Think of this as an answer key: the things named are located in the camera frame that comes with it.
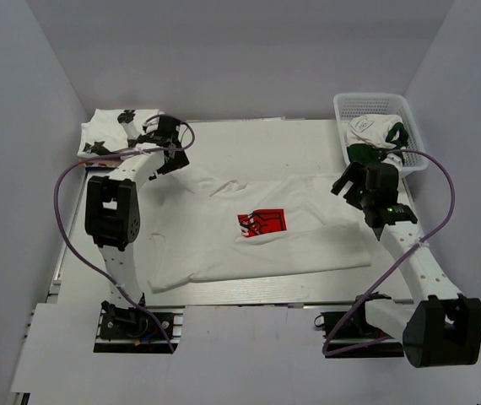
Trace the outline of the white Coca-Cola t-shirt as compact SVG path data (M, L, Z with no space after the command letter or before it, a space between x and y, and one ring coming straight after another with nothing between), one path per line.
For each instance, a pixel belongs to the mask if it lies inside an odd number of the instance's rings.
M371 265L335 175L219 178L187 167L149 185L149 287L318 273Z

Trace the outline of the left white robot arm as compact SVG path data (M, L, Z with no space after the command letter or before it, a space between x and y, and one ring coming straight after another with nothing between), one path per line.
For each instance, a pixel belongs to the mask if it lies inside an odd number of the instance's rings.
M146 182L189 165L181 140L186 123L160 114L148 119L143 124L146 132L140 133L132 111L122 112L117 120L131 145L112 172L89 179L84 228L111 278L112 303L144 306L133 247L142 226L138 192Z

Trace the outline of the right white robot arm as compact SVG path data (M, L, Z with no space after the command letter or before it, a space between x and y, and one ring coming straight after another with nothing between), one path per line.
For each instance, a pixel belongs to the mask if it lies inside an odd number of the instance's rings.
M474 365L481 347L481 300L468 298L444 273L420 236L413 210L398 201L400 176L393 165L353 162L331 192L363 213L365 223L392 255L390 272L402 274L413 298L407 309L372 286L327 333L332 340L351 321L361 336L380 330L403 346L415 368Z

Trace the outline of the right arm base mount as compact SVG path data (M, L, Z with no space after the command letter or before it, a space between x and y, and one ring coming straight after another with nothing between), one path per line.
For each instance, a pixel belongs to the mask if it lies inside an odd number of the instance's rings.
M319 314L314 318L313 326L322 332L323 340L339 323L350 307L361 298L355 297L350 304L328 304L317 306ZM326 355L327 359L393 359L403 358L403 346L365 319L365 303L351 315L333 335L327 351L338 354Z

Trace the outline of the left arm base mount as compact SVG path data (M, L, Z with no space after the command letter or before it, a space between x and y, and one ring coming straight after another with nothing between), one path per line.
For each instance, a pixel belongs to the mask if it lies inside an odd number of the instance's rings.
M93 351L97 354L173 354L181 336L182 313L158 310L151 316L139 309L101 303Z

